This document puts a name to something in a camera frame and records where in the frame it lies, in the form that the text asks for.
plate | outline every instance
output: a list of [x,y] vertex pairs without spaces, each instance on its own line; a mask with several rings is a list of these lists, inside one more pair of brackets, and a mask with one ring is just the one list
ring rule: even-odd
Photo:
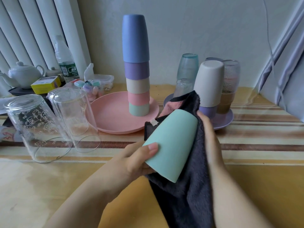
[[[167,102],[171,101],[173,98],[173,94],[168,95],[164,100],[164,107]],[[216,114],[215,117],[212,119],[212,124],[214,130],[219,130],[227,125],[229,125],[233,121],[233,112],[229,109],[228,113],[226,114]]]
[[150,112],[142,117],[129,113],[128,92],[104,95],[91,103],[97,128],[111,134],[128,134],[144,128],[145,122],[155,119],[159,113],[158,103],[150,97]]

yellow table surface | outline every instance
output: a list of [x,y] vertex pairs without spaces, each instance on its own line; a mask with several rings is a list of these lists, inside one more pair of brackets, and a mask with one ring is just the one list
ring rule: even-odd
[[[124,91],[115,85],[112,91]],[[151,86],[160,104],[174,86]],[[217,132],[227,168],[276,227],[304,227],[304,127],[250,88],[239,88],[234,122]],[[143,130],[130,135],[100,133],[101,148],[59,162],[31,162],[21,144],[0,143],[0,227],[42,227],[71,193]],[[168,227],[145,177],[109,203],[99,227]]]

person's right hand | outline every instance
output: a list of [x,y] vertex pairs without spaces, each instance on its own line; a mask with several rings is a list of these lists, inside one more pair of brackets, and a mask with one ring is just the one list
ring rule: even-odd
[[221,145],[214,132],[210,119],[206,115],[203,115],[203,113],[200,111],[197,111],[197,115],[204,124],[205,148],[209,167],[224,167],[225,165],[222,157]]

mint green cup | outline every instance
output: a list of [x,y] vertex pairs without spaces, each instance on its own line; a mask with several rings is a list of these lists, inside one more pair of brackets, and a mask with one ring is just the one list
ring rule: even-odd
[[146,163],[161,176],[175,183],[191,151],[197,124],[197,118],[187,111],[173,111],[143,144],[158,143],[158,152]]

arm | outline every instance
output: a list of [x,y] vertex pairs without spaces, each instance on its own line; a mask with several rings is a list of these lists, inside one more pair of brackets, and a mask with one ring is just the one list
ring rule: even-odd
[[116,155],[82,183],[59,207],[45,228],[98,227],[105,206],[141,175],[153,173],[145,161],[158,151],[158,144],[137,142]]
[[226,170],[221,146],[209,118],[199,111],[197,114],[204,124],[216,227],[273,227]]

